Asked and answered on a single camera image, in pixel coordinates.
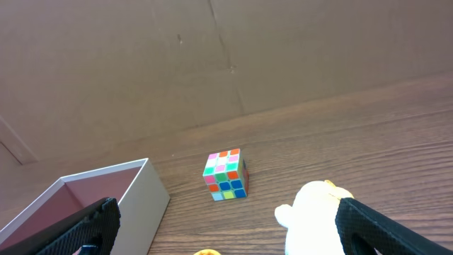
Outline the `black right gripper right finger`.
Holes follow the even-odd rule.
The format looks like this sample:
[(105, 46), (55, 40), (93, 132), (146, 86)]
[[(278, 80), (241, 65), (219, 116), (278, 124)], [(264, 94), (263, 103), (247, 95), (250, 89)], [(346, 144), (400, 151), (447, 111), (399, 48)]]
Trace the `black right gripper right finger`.
[(342, 198), (335, 218), (346, 255), (452, 255), (354, 198)]

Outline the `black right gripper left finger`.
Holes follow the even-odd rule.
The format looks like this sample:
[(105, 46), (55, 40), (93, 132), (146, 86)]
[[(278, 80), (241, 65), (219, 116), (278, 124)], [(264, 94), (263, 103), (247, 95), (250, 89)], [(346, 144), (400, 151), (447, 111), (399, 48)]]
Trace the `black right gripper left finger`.
[(120, 228), (115, 198), (101, 198), (44, 230), (1, 250), (1, 255), (110, 255)]

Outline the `white duck plush toy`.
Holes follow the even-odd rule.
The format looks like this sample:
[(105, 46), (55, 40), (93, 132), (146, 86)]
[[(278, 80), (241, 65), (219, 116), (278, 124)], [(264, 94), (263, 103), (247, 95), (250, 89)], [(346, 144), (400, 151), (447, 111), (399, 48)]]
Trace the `white duck plush toy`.
[(275, 218), (287, 228), (285, 255), (344, 255), (336, 227), (343, 198), (353, 194), (329, 180), (311, 181), (301, 187), (292, 205), (275, 209)]

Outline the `multicolour puzzle cube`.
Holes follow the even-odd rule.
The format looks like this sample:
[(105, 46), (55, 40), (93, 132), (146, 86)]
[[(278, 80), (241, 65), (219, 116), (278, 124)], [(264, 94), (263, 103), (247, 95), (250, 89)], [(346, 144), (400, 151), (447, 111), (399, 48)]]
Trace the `multicolour puzzle cube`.
[(214, 201), (248, 196), (249, 173), (239, 148), (210, 154), (202, 177)]

